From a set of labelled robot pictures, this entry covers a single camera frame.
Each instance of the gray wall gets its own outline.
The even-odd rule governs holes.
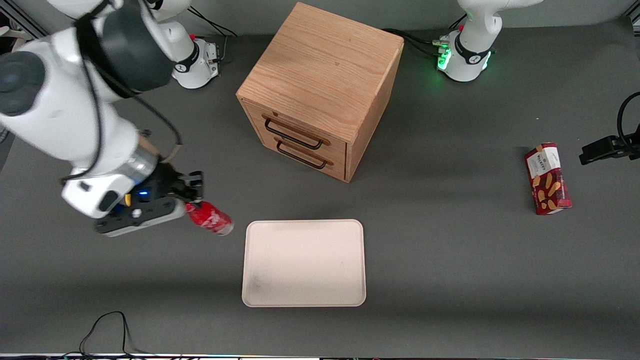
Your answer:
[[[15,0],[45,29],[57,31],[70,21],[45,0]],[[379,28],[444,28],[463,12],[455,0],[305,0],[306,3]],[[240,34],[272,34],[296,0],[194,0],[206,17]],[[633,0],[546,0],[503,13],[509,28],[588,25],[619,17]],[[209,35],[211,27],[190,13],[177,20],[190,33]]]

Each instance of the red can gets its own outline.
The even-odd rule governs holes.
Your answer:
[[[186,204],[187,214],[194,224],[220,236],[231,233],[231,230],[234,229],[234,222],[227,214],[206,201],[202,201],[198,205]]]

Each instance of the red box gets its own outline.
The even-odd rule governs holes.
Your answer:
[[[551,215],[572,206],[556,143],[545,142],[524,157],[538,215]]]

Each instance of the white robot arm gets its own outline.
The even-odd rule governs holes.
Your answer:
[[[458,0],[468,19],[462,31],[454,30],[434,42],[441,56],[438,69],[456,81],[472,81],[486,68],[491,46],[502,30],[501,10],[525,8],[543,0]]]
[[[204,190],[202,173],[176,172],[111,104],[167,84],[180,60],[144,3],[117,3],[0,56],[0,123],[72,164],[62,197],[108,236],[181,217]]]
[[[47,1],[73,19],[79,19],[101,2],[101,0]],[[122,0],[113,1],[116,7],[119,7],[121,2]],[[211,79],[218,76],[220,64],[216,44],[191,38],[182,24],[177,21],[167,21],[189,8],[191,0],[146,0],[146,2],[153,17],[160,22],[159,27],[178,59],[173,70],[173,78],[184,88],[196,89],[205,86]],[[107,6],[97,16],[105,16],[111,11],[113,7]]]

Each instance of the wooden cabinet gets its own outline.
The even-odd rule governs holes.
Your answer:
[[[403,45],[298,3],[236,95],[265,147],[348,183],[387,107]]]

